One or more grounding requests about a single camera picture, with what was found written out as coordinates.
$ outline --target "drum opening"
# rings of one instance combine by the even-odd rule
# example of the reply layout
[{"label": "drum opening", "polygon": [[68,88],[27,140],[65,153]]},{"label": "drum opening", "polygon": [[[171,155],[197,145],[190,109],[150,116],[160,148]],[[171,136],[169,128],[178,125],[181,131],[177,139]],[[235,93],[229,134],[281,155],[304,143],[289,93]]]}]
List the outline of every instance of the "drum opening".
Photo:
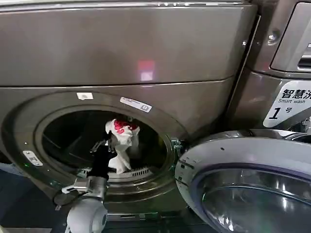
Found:
[{"label": "drum opening", "polygon": [[93,162],[90,151],[106,133],[106,123],[114,119],[139,127],[139,133],[138,144],[126,150],[131,169],[126,168],[117,174],[114,168],[110,168],[109,182],[133,182],[160,171],[167,161],[168,153],[159,134],[137,119],[110,111],[85,110],[62,115],[45,128],[43,148],[66,172],[86,177]]}]

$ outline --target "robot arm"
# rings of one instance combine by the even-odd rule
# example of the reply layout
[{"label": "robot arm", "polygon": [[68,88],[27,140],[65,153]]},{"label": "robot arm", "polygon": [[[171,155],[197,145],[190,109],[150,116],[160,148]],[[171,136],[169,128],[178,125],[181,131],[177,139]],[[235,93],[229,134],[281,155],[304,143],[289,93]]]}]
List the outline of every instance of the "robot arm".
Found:
[{"label": "robot arm", "polygon": [[77,178],[74,184],[62,189],[63,193],[77,190],[85,193],[70,209],[65,233],[100,233],[105,227],[108,211],[104,207],[107,191],[108,163],[117,154],[109,146],[92,151],[94,163],[87,178]]}]

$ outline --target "white label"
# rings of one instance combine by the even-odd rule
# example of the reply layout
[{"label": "white label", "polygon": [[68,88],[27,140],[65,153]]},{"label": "white label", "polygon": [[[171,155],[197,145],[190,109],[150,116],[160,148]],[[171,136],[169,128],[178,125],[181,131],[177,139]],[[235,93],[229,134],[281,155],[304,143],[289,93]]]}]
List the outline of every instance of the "white label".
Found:
[{"label": "white label", "polygon": [[80,100],[92,100],[93,94],[90,92],[77,92],[77,97]]},{"label": "white label", "polygon": [[31,150],[24,150],[23,154],[26,158],[35,166],[43,166],[43,163],[38,159],[38,157]]},{"label": "white label", "polygon": [[310,107],[311,82],[290,81],[281,88],[263,121],[263,125],[267,128],[274,127]]},{"label": "white label", "polygon": [[150,110],[152,109],[152,106],[146,104],[146,103],[142,103],[142,102],[139,102],[137,100],[132,100],[132,99],[129,99],[129,98],[124,98],[124,97],[121,97],[120,99],[120,102],[121,103],[124,103],[126,105],[129,105],[133,108],[137,108],[139,110],[142,110],[144,112],[150,112]]}]

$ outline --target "red and white cloth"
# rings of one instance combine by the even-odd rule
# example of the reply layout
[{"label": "red and white cloth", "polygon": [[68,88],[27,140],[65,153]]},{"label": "red and white cloth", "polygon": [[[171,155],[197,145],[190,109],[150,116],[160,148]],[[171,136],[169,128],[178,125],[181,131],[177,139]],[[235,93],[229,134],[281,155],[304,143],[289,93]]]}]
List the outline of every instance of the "red and white cloth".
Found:
[{"label": "red and white cloth", "polygon": [[116,137],[116,142],[113,143],[117,156],[109,161],[109,167],[115,168],[117,174],[125,172],[127,169],[131,169],[130,158],[128,157],[126,150],[133,145],[138,148],[138,133],[140,131],[139,126],[130,122],[113,119],[106,123],[106,133],[110,131]]}]

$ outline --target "washing machine door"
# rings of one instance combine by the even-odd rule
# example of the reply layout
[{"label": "washing machine door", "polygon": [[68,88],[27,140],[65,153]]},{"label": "washing machine door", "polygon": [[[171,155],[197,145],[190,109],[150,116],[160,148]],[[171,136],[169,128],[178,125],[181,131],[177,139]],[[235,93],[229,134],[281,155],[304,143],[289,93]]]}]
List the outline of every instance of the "washing machine door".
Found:
[{"label": "washing machine door", "polygon": [[224,132],[183,154],[178,189],[222,233],[308,233],[311,136],[275,130]]}]

